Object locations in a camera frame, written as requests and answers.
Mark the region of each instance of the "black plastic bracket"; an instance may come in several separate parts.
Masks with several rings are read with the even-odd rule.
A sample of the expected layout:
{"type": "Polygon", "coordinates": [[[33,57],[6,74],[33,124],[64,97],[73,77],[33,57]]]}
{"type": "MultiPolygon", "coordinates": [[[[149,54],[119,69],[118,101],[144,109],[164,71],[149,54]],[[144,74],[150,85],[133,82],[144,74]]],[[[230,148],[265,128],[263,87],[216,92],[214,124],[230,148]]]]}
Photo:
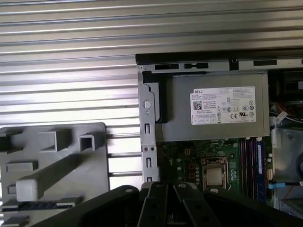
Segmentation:
{"type": "Polygon", "coordinates": [[[183,203],[193,226],[221,227],[221,223],[204,200],[204,194],[190,183],[175,184],[174,190],[183,203]]]}
{"type": "Polygon", "coordinates": [[[151,184],[148,195],[144,200],[137,227],[166,226],[167,195],[167,184],[160,182],[151,184]]]}

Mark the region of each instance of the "wire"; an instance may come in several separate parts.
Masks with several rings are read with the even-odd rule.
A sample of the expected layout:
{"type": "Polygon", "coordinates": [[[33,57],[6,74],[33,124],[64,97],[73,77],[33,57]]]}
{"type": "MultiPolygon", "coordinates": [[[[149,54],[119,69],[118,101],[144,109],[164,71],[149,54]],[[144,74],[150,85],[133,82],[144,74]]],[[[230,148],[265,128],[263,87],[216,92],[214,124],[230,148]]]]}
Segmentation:
{"type": "MultiPolygon", "coordinates": [[[[276,116],[279,115],[278,113],[272,112],[272,111],[269,111],[269,113],[270,113],[270,114],[274,114],[274,115],[276,115],[276,116]]],[[[303,124],[303,120],[302,120],[302,119],[297,118],[297,119],[299,119],[299,120],[296,120],[296,119],[290,118],[290,117],[285,117],[285,118],[288,119],[288,120],[290,120],[290,121],[293,121],[293,122],[297,122],[297,123],[303,124]]]]}
{"type": "Polygon", "coordinates": [[[293,186],[290,187],[290,189],[288,190],[288,192],[286,193],[286,195],[284,196],[284,200],[289,196],[290,192],[293,190],[293,186]]]}

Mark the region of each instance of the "barcode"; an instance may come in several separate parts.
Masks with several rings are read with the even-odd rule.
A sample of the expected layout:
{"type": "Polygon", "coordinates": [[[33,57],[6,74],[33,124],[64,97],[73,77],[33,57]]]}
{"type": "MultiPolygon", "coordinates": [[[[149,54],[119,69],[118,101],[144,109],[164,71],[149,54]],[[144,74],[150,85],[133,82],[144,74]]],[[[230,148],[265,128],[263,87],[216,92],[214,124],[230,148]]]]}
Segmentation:
{"type": "Polygon", "coordinates": [[[194,102],[194,110],[202,110],[202,102],[194,102]]]}

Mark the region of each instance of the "ce mark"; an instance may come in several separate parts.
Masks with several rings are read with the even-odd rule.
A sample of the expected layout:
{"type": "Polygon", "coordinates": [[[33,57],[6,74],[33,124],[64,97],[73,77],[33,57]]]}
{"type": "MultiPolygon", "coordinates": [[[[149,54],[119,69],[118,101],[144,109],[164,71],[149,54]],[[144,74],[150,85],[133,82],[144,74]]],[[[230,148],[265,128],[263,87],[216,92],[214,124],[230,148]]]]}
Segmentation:
{"type": "Polygon", "coordinates": [[[232,114],[231,114],[231,118],[232,118],[232,119],[234,119],[234,118],[237,119],[237,118],[238,118],[238,114],[237,114],[237,113],[235,113],[235,114],[232,113],[232,114]]]}

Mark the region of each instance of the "metal bracket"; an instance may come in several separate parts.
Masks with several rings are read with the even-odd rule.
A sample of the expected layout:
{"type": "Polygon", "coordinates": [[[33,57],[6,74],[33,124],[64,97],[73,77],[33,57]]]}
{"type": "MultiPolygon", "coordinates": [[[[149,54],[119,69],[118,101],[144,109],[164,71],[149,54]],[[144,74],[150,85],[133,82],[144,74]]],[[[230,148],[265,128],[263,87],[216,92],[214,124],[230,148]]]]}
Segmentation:
{"type": "Polygon", "coordinates": [[[151,92],[151,87],[143,83],[141,72],[139,72],[138,83],[143,179],[145,182],[151,182],[159,179],[155,132],[155,96],[151,92]]]}

